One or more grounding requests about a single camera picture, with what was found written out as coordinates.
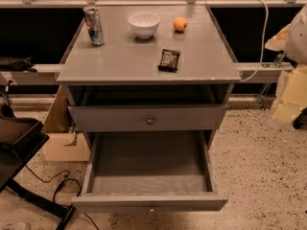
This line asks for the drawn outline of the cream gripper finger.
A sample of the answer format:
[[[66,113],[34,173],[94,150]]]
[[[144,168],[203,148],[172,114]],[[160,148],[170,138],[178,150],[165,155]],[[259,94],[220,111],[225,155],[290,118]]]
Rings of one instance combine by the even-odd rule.
[[[276,99],[272,105],[272,123],[290,125],[307,107],[307,65],[291,72],[283,71],[278,79]]]

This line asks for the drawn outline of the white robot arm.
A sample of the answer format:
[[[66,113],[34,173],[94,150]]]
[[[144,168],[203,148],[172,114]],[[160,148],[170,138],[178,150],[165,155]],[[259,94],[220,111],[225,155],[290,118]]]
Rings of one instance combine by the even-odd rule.
[[[297,63],[272,113],[277,122],[290,124],[307,107],[307,5],[289,25],[266,42],[265,48],[283,51],[288,59]]]

